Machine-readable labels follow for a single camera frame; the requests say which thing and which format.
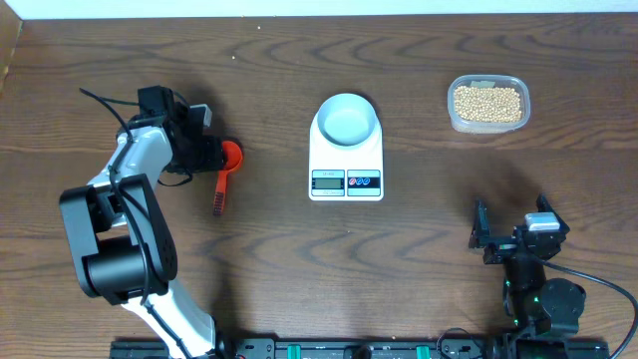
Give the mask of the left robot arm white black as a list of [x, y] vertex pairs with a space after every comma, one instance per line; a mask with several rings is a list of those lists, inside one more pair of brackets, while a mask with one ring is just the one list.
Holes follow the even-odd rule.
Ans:
[[191, 176], [225, 163], [205, 135], [207, 105], [143, 105], [122, 124], [117, 147], [86, 185], [65, 190], [59, 207], [84, 293], [136, 314], [170, 358], [232, 358], [217, 329], [177, 278], [177, 254], [155, 188], [164, 172]]

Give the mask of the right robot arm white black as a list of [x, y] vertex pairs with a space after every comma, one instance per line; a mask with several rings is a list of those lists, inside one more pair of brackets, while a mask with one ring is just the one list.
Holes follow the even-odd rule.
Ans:
[[515, 325], [487, 340], [487, 358], [567, 358], [569, 339], [579, 329], [584, 288], [564, 278], [549, 279], [544, 270], [570, 228], [544, 195], [537, 198], [536, 208], [512, 234], [495, 236], [487, 207], [475, 201], [469, 247], [483, 250], [485, 264], [503, 267], [503, 307]]

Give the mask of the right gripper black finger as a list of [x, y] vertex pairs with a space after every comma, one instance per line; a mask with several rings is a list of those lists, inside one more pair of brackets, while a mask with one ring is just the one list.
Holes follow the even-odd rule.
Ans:
[[486, 206], [477, 199], [475, 201], [475, 219], [470, 235], [469, 248], [484, 248], [490, 239], [490, 229], [486, 213]]
[[538, 212], [550, 212], [552, 213], [557, 219], [560, 219], [560, 216], [556, 213], [556, 211], [553, 209], [553, 207], [550, 205], [549, 201], [547, 200], [547, 198], [545, 197], [545, 195], [543, 193], [541, 193], [536, 201], [535, 201], [535, 205], [537, 208]]

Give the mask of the orange measuring scoop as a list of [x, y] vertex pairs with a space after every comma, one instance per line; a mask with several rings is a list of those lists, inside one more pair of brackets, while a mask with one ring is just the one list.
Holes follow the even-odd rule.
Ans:
[[239, 144], [233, 141], [223, 141], [222, 149], [226, 155], [226, 162], [217, 175], [213, 201], [213, 214], [215, 216], [223, 214], [228, 176], [236, 172], [243, 163], [243, 151]]

